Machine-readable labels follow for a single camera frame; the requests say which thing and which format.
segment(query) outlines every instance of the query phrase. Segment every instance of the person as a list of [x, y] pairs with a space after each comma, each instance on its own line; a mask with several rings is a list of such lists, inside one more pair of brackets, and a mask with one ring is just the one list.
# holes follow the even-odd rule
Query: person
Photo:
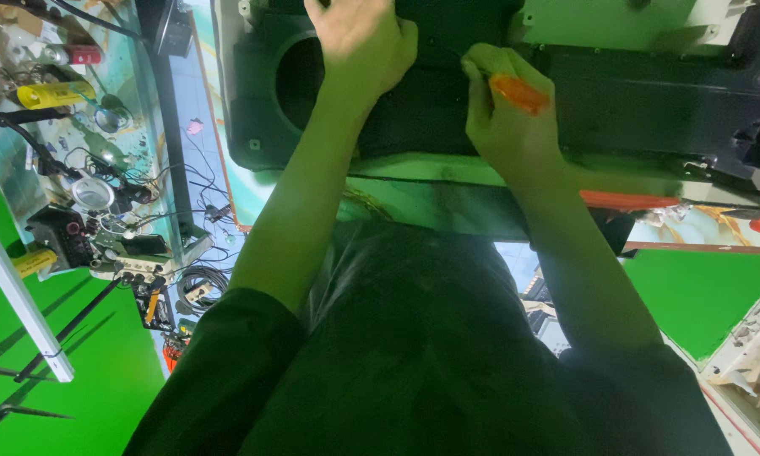
[[[335, 223], [417, 28], [393, 0], [305, 5], [325, 65], [307, 128], [125, 453], [731, 454], [578, 195], [552, 81], [512, 49], [462, 57], [467, 135], [523, 209], [571, 348], [557, 358], [532, 335], [488, 239]], [[510, 106], [484, 79], [498, 72], [551, 107]]]

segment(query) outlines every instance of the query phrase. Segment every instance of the black pipe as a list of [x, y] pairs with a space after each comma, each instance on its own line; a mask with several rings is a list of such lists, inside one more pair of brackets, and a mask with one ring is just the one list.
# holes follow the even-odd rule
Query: black pipe
[[[68, 323], [62, 330], [57, 334], [57, 341], [62, 342], [65, 337], [68, 337], [68, 334], [70, 334], [74, 329], [76, 329], [76, 326], [81, 323], [82, 320], [85, 319], [88, 315], [90, 315], [90, 312], [93, 312], [93, 309], [95, 309], [95, 306], [98, 306], [99, 303], [107, 297], [107, 295], [110, 294], [110, 291], [113, 291], [116, 286], [118, 286], [119, 283], [121, 283], [123, 277], [119, 277], [116, 280], [109, 283], [107, 286], [104, 287], [104, 289], [99, 293], [98, 296], [93, 298], [93, 300], [85, 306], [81, 312], [79, 312], [74, 318], [71, 320], [70, 323]], [[14, 381], [17, 383], [21, 383], [23, 380], [27, 379], [31, 372], [36, 369], [40, 363], [42, 363], [43, 356], [41, 353], [37, 353], [36, 356], [34, 356], [33, 359], [30, 360], [30, 363], [26, 365], [25, 368], [22, 368], [19, 374], [17, 374], [17, 377], [14, 378]]]

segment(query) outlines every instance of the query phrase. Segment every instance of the yellow bottle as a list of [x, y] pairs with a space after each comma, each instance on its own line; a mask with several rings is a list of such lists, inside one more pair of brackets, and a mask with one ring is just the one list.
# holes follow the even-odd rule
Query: yellow bottle
[[80, 93], [95, 98], [93, 86], [85, 81], [23, 85], [17, 89], [17, 98], [28, 109], [43, 109], [82, 103]]

